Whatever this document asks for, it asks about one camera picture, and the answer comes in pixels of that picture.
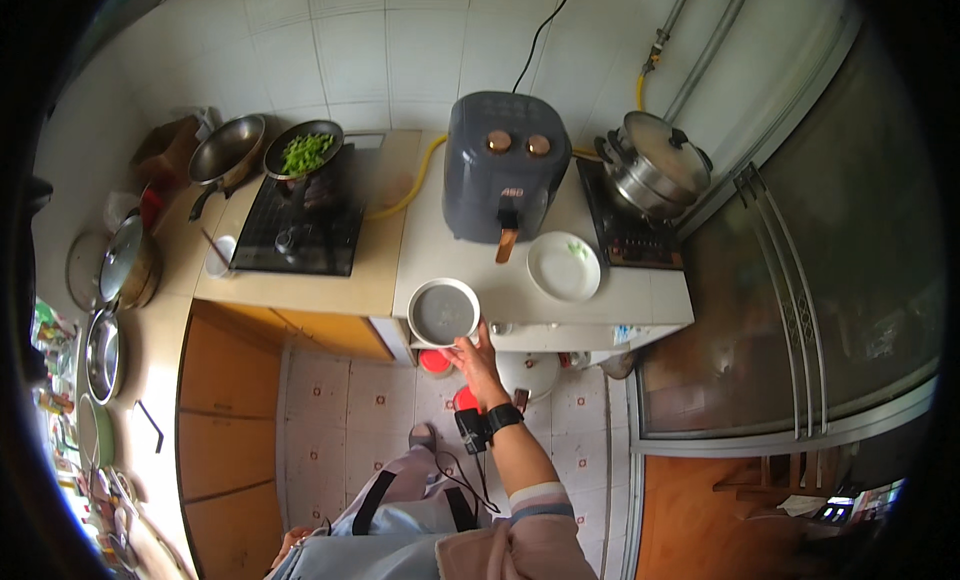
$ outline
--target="air fryer knob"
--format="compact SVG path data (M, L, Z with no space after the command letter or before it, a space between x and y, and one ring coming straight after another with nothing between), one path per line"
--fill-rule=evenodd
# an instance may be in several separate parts
M550 140L546 136L534 134L527 139L527 153L544 156L550 152Z
M494 130L486 135L486 147L494 154L504 154L510 149L510 134Z

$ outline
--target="gray soup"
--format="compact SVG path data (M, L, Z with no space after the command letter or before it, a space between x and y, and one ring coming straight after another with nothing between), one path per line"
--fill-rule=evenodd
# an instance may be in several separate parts
M463 292L452 286L428 288L414 303L416 329L435 345L452 345L474 326L474 306Z

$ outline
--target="white bowl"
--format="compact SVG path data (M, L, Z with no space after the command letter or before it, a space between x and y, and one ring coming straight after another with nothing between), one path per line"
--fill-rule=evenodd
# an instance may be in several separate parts
M425 331L426 328L420 327L420 323L423 320L418 320L415 315L415 307L420 298L430 289L436 288L438 286L449 286L450 288L455 288L462 292L466 299L470 303L472 311L468 313L471 315L469 331L465 332L464 336L471 336L477 329L477 324L480 323L480 299L477 298L474 290L461 282L458 279L452 277L438 277L432 280L428 280L421 284L419 288L414 291L413 296L410 298L410 302L407 304L407 322L410 323L410 331L414 333L421 342L429 346L430 348L450 348L454 346L453 341L451 340L448 344L438 344L433 341L433 339L427 338L430 335L428 331Z
M213 244L217 245L217 249L222 252L222 255L226 257L227 261L234 258L234 250L237 248L236 238L229 235L221 236L214 240ZM233 274L229 268L224 266L224 262L220 260L217 253L213 252L213 247L206 250L206 259L203 260L203 270L210 277L226 277Z
M547 232L527 251L527 273L547 297L583 302L600 287L600 261L583 239L567 232Z

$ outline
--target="wristwatch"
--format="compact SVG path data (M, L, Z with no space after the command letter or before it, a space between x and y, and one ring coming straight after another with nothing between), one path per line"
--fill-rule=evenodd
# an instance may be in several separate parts
M520 423L521 421L523 421L523 414L511 403L503 403L487 411L486 422L489 424L489 443L494 443L494 434L496 434L500 428Z

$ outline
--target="red lid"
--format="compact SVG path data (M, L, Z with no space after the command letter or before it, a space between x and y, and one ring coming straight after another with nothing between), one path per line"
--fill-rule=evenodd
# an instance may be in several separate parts
M419 359L420 366L431 373L446 371L453 365L438 350L422 350Z
M453 408L457 411L465 411L467 409L480 410L480 403L477 402L477 397L471 392L470 386L464 386L457 391L457 394L454 394Z

